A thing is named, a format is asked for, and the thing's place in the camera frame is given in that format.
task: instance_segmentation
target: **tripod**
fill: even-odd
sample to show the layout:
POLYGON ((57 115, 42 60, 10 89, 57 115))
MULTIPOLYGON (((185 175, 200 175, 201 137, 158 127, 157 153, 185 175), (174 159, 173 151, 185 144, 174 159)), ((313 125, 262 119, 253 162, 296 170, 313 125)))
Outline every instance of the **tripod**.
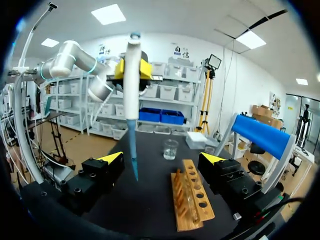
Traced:
POLYGON ((208 135, 210 134, 209 126, 208 126, 208 116, 209 116, 209 109, 211 104, 212 98, 212 89, 213 89, 213 82, 215 77, 215 71, 211 71, 210 69, 206 72, 206 80, 205 80, 205 88, 204 88, 204 97, 202 103, 202 109, 200 110, 200 119, 199 124, 195 128, 195 131, 198 133, 205 133, 207 130, 208 135))

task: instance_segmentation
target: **ceiling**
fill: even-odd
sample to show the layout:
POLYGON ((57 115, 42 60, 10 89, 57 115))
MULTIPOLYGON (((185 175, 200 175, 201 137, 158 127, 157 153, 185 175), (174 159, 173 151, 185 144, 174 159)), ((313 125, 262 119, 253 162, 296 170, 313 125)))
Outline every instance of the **ceiling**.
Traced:
MULTIPOLYGON (((286 87, 320 91, 318 69, 304 33, 289 13, 275 17, 253 29, 266 45, 250 50, 233 39, 265 16, 285 9, 277 0, 54 0, 58 9, 40 24, 33 36, 27 57, 47 59, 57 52, 41 43, 51 38, 84 42, 132 31, 171 33, 203 39, 233 49, 250 59, 286 87), (125 22, 101 25, 91 11, 117 3, 125 22), (296 78, 307 79, 300 86, 296 78)), ((43 2, 20 35, 14 56, 21 55, 28 33, 47 8, 43 2)))

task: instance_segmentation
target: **white tube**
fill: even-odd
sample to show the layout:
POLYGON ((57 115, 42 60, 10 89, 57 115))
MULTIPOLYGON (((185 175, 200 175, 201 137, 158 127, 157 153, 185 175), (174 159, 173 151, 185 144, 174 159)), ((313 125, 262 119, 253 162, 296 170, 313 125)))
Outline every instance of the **white tube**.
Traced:
POLYGON ((139 118, 140 35, 132 34, 124 56, 123 107, 127 120, 139 118))
POLYGON ((23 74, 19 76, 16 81, 14 82, 14 88, 13 88, 13 117, 15 122, 15 130, 17 134, 17 139, 20 145, 20 149, 22 152, 22 155, 24 156, 25 162, 27 164, 27 167, 29 168, 30 174, 34 176, 34 179, 41 184, 44 179, 41 175, 40 170, 38 169, 38 166, 36 164, 35 159, 33 158, 33 155, 31 153, 30 147, 27 142, 27 138, 25 135, 25 128, 22 124, 22 113, 21 113, 21 81, 23 78, 23 74))

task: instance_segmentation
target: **black chair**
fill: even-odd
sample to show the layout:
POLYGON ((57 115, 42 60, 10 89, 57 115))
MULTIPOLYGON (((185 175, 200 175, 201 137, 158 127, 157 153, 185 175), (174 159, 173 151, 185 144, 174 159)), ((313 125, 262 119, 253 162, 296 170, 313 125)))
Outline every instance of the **black chair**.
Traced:
MULTIPOLYGON (((252 154, 264 154, 266 151, 263 150, 261 147, 256 145, 255 143, 251 144, 250 153, 252 154)), ((252 160, 248 164, 249 173, 254 175, 262 176, 266 172, 266 167, 259 161, 252 160)))

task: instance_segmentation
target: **cardboard box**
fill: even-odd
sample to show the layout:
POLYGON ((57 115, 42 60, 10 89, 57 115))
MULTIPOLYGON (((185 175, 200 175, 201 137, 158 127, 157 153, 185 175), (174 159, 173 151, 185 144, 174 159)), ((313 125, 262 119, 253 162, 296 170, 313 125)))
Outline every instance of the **cardboard box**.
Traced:
POLYGON ((271 118, 273 111, 269 110, 268 107, 265 105, 261 105, 261 106, 253 105, 252 113, 271 118))
POLYGON ((281 129, 282 127, 282 121, 275 119, 273 117, 267 117, 267 116, 261 116, 257 114, 252 115, 255 119, 257 119, 259 122, 267 124, 271 127, 274 127, 276 129, 281 129))

